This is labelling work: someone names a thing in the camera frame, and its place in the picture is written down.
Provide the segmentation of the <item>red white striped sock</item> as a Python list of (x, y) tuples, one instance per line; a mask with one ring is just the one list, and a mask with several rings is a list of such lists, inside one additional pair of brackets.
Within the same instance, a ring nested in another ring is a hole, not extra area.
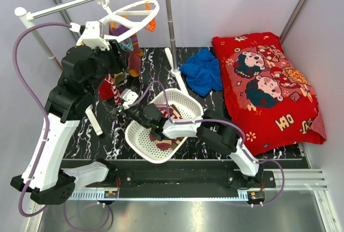
[(120, 103), (120, 91), (116, 87), (116, 82), (120, 82), (123, 77), (122, 73), (108, 74), (99, 88), (101, 100), (113, 100), (115, 104)]

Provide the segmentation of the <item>maroon beige sock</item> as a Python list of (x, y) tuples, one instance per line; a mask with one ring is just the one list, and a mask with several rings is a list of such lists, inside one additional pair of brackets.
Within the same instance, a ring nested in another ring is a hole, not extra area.
[(166, 151), (168, 149), (174, 150), (182, 141), (182, 138), (176, 138), (176, 139), (167, 139), (163, 141), (156, 140), (151, 134), (149, 135), (150, 141), (154, 142), (156, 146), (163, 151)]

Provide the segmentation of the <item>red white santa sock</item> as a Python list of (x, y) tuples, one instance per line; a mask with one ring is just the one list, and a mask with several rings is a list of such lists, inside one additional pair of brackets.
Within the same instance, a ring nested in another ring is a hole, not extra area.
[(171, 118), (171, 119), (177, 119), (181, 120), (183, 119), (182, 116), (180, 115), (179, 111), (176, 108), (170, 107), (169, 110), (167, 109), (159, 109), (159, 111), (162, 113), (163, 118)]

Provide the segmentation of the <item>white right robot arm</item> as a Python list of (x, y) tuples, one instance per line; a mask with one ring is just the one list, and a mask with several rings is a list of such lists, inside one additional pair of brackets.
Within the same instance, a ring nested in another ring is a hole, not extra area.
[(179, 137), (199, 138), (213, 151), (228, 155), (238, 166), (248, 186), (256, 187), (262, 183), (263, 167), (246, 148), (245, 133), (236, 124), (212, 111), (192, 119), (178, 119), (174, 111), (168, 104), (150, 103), (144, 107), (134, 104), (120, 106), (114, 112), (126, 115), (147, 128), (150, 136), (158, 141)]

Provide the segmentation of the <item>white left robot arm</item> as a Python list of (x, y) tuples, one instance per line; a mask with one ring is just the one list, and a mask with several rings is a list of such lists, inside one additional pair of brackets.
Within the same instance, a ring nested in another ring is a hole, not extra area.
[(11, 179), (11, 186), (28, 192), (40, 205), (60, 205), (74, 190), (93, 183), (105, 187), (116, 181), (115, 166), (104, 159), (77, 168), (62, 169), (66, 147), (105, 78), (124, 70), (119, 44), (110, 40), (109, 49), (86, 44), (67, 50), (63, 72), (49, 93), (44, 107), (44, 124), (34, 156), (22, 175)]

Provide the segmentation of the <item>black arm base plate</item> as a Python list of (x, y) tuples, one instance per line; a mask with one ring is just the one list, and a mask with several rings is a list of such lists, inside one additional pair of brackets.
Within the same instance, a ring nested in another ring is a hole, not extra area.
[(111, 161), (110, 177), (119, 196), (129, 199), (243, 199), (240, 191), (275, 189), (272, 171), (259, 169), (257, 178), (241, 174), (232, 160)]

